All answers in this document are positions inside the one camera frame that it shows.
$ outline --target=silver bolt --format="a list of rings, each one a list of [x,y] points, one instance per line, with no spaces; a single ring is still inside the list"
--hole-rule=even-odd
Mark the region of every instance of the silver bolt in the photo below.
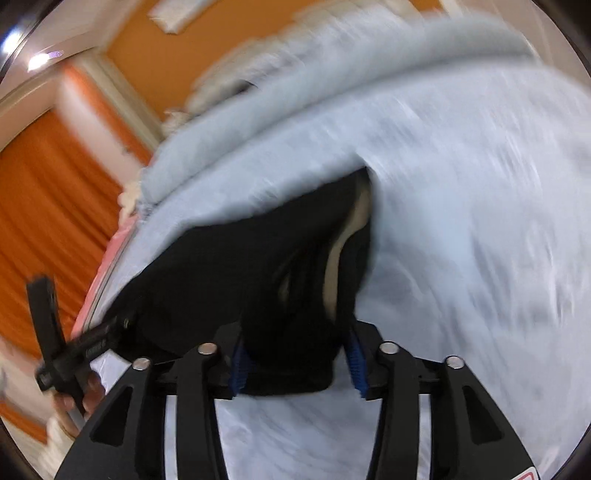
[[[150,366],[150,363],[149,358],[140,357],[136,358],[131,366],[134,367],[134,370],[146,370]]]
[[[384,342],[379,346],[379,349],[388,355],[393,355],[400,351],[400,347],[394,342]]]
[[[197,351],[202,355],[213,355],[217,352],[217,345],[215,343],[202,343],[199,345]]]
[[[448,367],[453,368],[454,370],[458,370],[460,368],[463,368],[464,365],[466,365],[464,360],[458,356],[448,356],[445,359],[445,363],[447,364]]]

